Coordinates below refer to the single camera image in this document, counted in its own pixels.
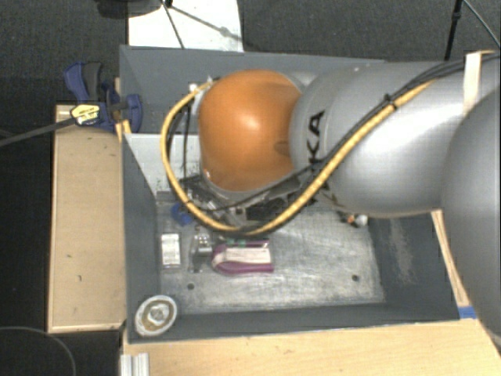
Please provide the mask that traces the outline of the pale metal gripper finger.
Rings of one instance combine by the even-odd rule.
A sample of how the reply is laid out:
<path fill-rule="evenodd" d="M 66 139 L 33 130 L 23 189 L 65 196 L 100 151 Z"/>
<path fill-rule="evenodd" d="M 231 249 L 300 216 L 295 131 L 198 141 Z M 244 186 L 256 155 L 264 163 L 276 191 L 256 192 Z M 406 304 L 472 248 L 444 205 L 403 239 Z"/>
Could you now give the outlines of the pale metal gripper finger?
<path fill-rule="evenodd" d="M 164 233 L 160 238 L 160 263 L 163 268 L 180 267 L 181 244 L 178 233 Z"/>
<path fill-rule="evenodd" d="M 210 261 L 213 243 L 209 233 L 196 233 L 189 249 L 189 271 L 199 273 Z"/>

